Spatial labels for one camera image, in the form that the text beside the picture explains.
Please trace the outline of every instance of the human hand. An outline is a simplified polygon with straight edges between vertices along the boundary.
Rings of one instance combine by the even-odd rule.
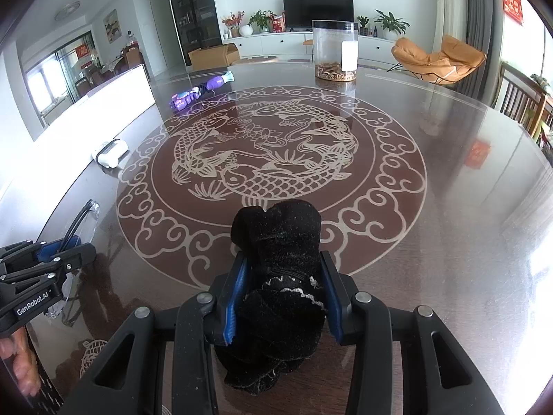
[[[0,359],[15,356],[13,374],[18,381],[19,391],[23,396],[36,396],[40,390],[37,357],[27,343],[25,327],[19,328],[8,339],[0,339]]]

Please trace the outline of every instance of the white vase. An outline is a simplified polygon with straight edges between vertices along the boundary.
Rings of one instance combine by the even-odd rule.
[[[389,29],[383,30],[382,35],[386,40],[396,41],[399,38],[399,34],[396,31],[390,31]]]
[[[243,37],[251,36],[253,34],[253,28],[250,25],[244,25],[240,28],[240,35]]]

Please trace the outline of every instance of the white cabinet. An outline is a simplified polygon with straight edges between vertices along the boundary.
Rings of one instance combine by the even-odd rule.
[[[240,57],[262,56],[263,47],[260,36],[236,37],[225,40],[225,44],[235,44]]]
[[[393,46],[394,42],[389,40],[359,36],[359,59],[396,64],[397,60],[392,56]]]
[[[241,58],[277,56],[281,61],[311,60],[313,47],[303,44],[311,39],[313,33],[268,33],[225,39],[223,43],[236,44]],[[359,63],[388,69],[397,63],[392,56],[393,46],[394,43],[389,40],[359,36]]]
[[[264,55],[306,55],[303,42],[305,34],[291,33],[272,36],[260,36]]]

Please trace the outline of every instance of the round table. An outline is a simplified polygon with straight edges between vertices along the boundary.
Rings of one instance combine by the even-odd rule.
[[[239,208],[299,197],[321,212],[321,249],[341,272],[388,306],[432,307],[505,413],[525,413],[553,375],[553,173],[526,132],[400,73],[360,69],[344,87],[307,63],[231,70],[235,82],[177,115],[170,96],[208,75],[154,88],[157,105],[119,136],[122,168],[91,163],[44,228],[39,240],[59,238],[89,198],[101,206],[75,301],[30,327],[62,396],[136,307],[178,306],[229,269]],[[314,356],[258,397],[225,386],[214,360],[219,411],[344,413],[354,351],[325,328]],[[170,409],[170,366],[165,384]]]

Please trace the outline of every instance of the ceiling light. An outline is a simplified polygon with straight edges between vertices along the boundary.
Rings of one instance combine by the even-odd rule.
[[[56,21],[63,20],[64,18],[69,17],[73,12],[75,12],[80,5],[80,1],[68,4],[61,11],[59,11],[54,18],[56,19]]]

